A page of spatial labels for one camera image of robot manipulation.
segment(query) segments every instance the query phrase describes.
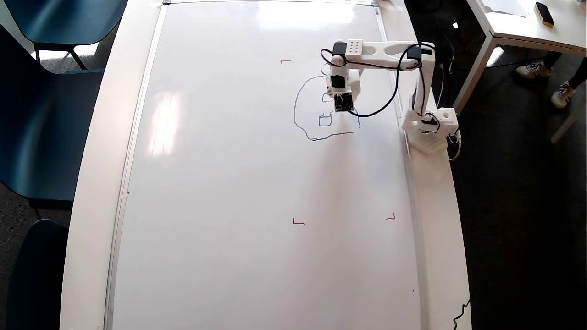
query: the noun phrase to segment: table leg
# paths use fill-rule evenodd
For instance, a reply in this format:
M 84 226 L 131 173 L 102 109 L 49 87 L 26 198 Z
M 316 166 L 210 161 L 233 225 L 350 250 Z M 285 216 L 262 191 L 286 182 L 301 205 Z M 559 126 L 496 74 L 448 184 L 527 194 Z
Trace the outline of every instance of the table leg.
M 571 125 L 573 125 L 573 123 L 577 120 L 577 118 L 581 114 L 581 111 L 585 110 L 586 106 L 587 106 L 587 98 L 585 99 L 585 101 L 583 101 L 582 106 L 575 107 L 574 109 L 571 110 L 571 114 L 569 114 L 569 116 L 566 118 L 565 122 L 559 127 L 559 129 L 556 131 L 556 133 L 554 133 L 554 135 L 552 136 L 552 138 L 551 138 L 552 144 L 558 143 L 558 140 L 560 140 L 562 138 L 563 134 L 565 134 L 565 132 L 569 129 L 569 127 Z
M 491 36 L 490 33 L 485 34 L 485 40 L 483 41 L 483 46 L 481 46 L 481 50 L 479 50 L 479 54 L 475 59 L 475 63 L 473 63 L 473 67 L 471 71 L 469 71 L 469 75 L 461 88 L 461 91 L 458 93 L 456 100 L 454 101 L 453 107 L 457 111 L 457 114 L 463 111 L 463 107 L 467 103 L 469 96 L 475 89 L 475 85 L 479 81 L 481 74 L 483 74 L 483 70 L 485 69 L 485 65 L 487 64 L 487 60 L 491 56 L 491 52 L 495 48 L 495 40 Z

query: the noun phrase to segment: sneaker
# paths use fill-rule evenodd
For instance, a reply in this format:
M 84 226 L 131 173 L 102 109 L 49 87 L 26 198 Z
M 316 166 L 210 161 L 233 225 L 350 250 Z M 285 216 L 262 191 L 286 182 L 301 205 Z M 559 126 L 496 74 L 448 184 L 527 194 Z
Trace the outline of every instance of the sneaker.
M 571 101 L 573 94 L 575 94 L 575 90 L 571 88 L 569 82 L 562 83 L 562 85 L 556 92 L 554 92 L 551 97 L 552 105 L 559 109 L 566 107 L 566 105 Z
M 519 66 L 515 70 L 524 79 L 548 78 L 552 71 L 547 69 L 544 62 L 533 63 L 530 65 Z

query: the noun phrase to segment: blue chair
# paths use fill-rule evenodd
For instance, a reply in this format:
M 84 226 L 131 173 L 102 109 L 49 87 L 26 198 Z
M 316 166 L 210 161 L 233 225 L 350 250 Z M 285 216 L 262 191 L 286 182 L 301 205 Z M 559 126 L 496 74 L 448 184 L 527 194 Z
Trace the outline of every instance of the blue chair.
M 106 37 L 120 21 L 127 0 L 4 0 L 22 34 L 39 50 L 70 52 L 85 65 L 73 48 Z
M 59 329 L 68 232 L 45 219 L 35 222 L 26 233 L 8 285 L 8 330 Z
M 103 70 L 50 73 L 3 26 L 0 45 L 0 181 L 71 202 Z

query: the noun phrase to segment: cable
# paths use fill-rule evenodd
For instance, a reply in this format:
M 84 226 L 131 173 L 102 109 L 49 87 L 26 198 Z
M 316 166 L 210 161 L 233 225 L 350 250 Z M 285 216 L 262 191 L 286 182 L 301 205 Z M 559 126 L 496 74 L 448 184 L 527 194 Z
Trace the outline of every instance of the cable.
M 453 142 L 453 139 L 450 137 L 450 134 L 448 135 L 448 139 L 450 140 L 450 143 L 452 143 L 452 144 L 458 143 L 457 154 L 454 155 L 453 158 L 449 159 L 450 161 L 453 161 L 453 160 L 457 159 L 458 155 L 461 154 L 461 145 L 463 143 L 461 141 L 461 131 L 460 130 L 457 130 L 454 135 L 457 137 L 457 141 L 456 142 Z
M 456 54 L 454 51 L 454 46 L 453 44 L 450 42 L 450 40 L 448 39 L 448 37 L 446 35 L 443 35 L 444 38 L 446 39 L 446 41 L 448 42 L 448 44 L 450 45 L 450 48 L 453 50 L 453 57 L 450 59 L 450 64 L 448 65 L 448 74 L 452 75 L 453 74 L 453 62 L 454 62 L 454 55 Z
M 332 66 L 336 66 L 338 68 L 341 68 L 341 67 L 343 67 L 343 66 L 346 65 L 346 59 L 345 58 L 342 58 L 342 59 L 345 60 L 345 62 L 343 64 L 334 64 L 331 61 L 327 60 L 326 57 L 324 57 L 324 54 L 323 54 L 324 52 L 327 52 L 330 55 L 332 55 L 332 51 L 330 49 L 326 49 L 326 48 L 322 48 L 322 50 L 320 50 L 320 56 L 322 57 L 322 59 L 324 60 L 324 62 L 326 62 L 326 63 L 328 63 L 328 64 L 330 64 Z
M 457 316 L 457 317 L 455 317 L 453 319 L 453 322 L 454 322 L 454 328 L 453 328 L 453 330 L 456 330 L 457 329 L 457 325 L 458 325 L 457 324 L 457 319 L 460 318 L 461 316 L 463 316 L 465 314 L 465 307 L 468 307 L 470 302 L 471 302 L 471 298 L 469 298 L 469 300 L 467 301 L 467 304 L 466 305 L 463 305 L 463 309 L 461 311 L 461 315 L 459 315 L 459 316 Z
M 440 104 L 440 98 L 442 97 L 442 90 L 444 89 L 444 65 L 440 63 L 440 72 L 442 72 L 442 80 L 440 81 L 440 94 L 438 94 L 438 101 L 436 101 L 436 108 Z
M 392 94 L 391 98 L 390 98 L 390 99 L 387 101 L 387 103 L 385 103 L 385 105 L 383 105 L 383 106 L 382 106 L 382 107 L 381 107 L 379 110 L 377 110 L 377 111 L 375 111 L 375 112 L 372 112 L 372 113 L 369 113 L 369 114 L 367 114 L 367 115 L 359 115 L 358 113 L 354 113 L 354 112 L 351 112 L 351 111 L 348 111 L 348 112 L 349 112 L 350 114 L 352 114 L 353 116 L 356 116 L 356 117 L 359 117 L 359 118 L 366 118 L 366 117 L 371 117 L 371 116 L 374 116 L 374 115 L 376 115 L 376 114 L 380 113 L 381 111 L 383 111 L 383 109 L 387 108 L 387 106 L 388 106 L 389 104 L 391 104 L 391 102 L 393 101 L 393 99 L 396 97 L 396 94 L 397 94 L 397 87 L 398 87 L 398 83 L 399 83 L 399 76 L 400 76 L 400 75 L 399 75 L 399 73 L 400 73 L 400 71 L 402 71 L 402 70 L 401 70 L 401 67 L 402 67 L 402 60 L 403 60 L 404 56 L 407 54 L 408 50 L 410 50 L 410 49 L 412 49 L 412 48 L 414 48 L 414 47 L 416 47 L 416 46 L 426 46 L 426 47 L 430 47 L 430 48 L 432 48 L 432 49 L 436 50 L 436 48 L 434 48 L 434 46 L 432 46 L 432 45 L 428 45 L 427 43 L 423 43 L 423 42 L 418 42 L 418 43 L 415 43 L 415 44 L 413 44 L 413 45 L 410 45 L 408 48 L 406 48 L 406 50 L 404 50 L 404 51 L 403 51 L 402 55 L 400 56 L 400 59 L 399 59 L 399 61 L 397 62 L 397 67 L 396 67 L 396 68 L 394 68 L 394 67 L 384 67 L 384 66 L 375 66 L 376 68 L 385 68 L 385 69 L 393 69 L 393 70 L 397 70 L 397 72 L 396 72 L 396 85 L 395 85 L 395 88 L 393 89 L 393 94 Z M 332 54 L 332 51 L 331 51 L 331 50 L 329 50 L 329 49 L 322 49 L 322 50 L 320 51 L 320 56 L 322 57 L 322 59 L 323 59 L 323 60 L 324 60 L 326 63 L 328 63 L 328 64 L 330 64 L 330 65 L 333 65 L 333 66 L 341 67 L 341 66 L 344 66 L 344 65 L 346 65 L 347 63 L 360 64 L 360 65 L 367 65 L 367 66 L 374 66 L 374 65 L 369 65 L 369 64 L 367 64 L 367 63 L 361 63 L 361 62 L 348 62 L 348 61 L 347 61 L 345 58 L 344 58 L 344 60 L 345 60 L 345 64 L 343 64 L 343 65 L 335 65 L 335 64 L 332 64 L 330 61 L 328 61 L 328 60 L 327 60 L 327 59 L 324 57 L 324 54 L 323 54 L 323 53 L 324 53 L 324 51 L 325 51 L 325 52 L 327 52 L 327 53 L 330 53 L 330 54 Z M 417 66 L 415 66 L 415 67 L 413 67 L 413 68 L 409 68 L 409 69 L 407 69 L 407 70 L 414 69 L 414 68 L 416 68 L 416 67 L 418 67 L 418 66 L 420 66 L 420 65 L 421 65 L 421 63 L 419 63 Z M 422 111 L 423 111 L 423 109 L 424 109 L 424 103 L 422 103 L 422 109 L 420 110 L 420 113 L 419 113 L 419 115 L 420 115 L 420 116 L 422 116 Z
M 436 118 L 436 116 L 432 112 L 427 112 L 425 113 L 425 115 L 430 115 L 432 116 L 432 118 L 434 118 L 434 120 L 436 120 L 436 131 L 434 131 L 434 134 L 438 133 L 438 130 L 440 130 L 440 121 L 438 120 L 438 118 Z

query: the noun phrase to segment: paper sheet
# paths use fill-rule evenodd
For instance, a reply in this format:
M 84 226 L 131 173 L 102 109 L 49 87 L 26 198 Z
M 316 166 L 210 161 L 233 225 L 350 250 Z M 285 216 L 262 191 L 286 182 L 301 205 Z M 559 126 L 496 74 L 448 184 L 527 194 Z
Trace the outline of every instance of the paper sheet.
M 481 0 L 481 2 L 494 12 L 526 16 L 528 14 L 517 0 Z

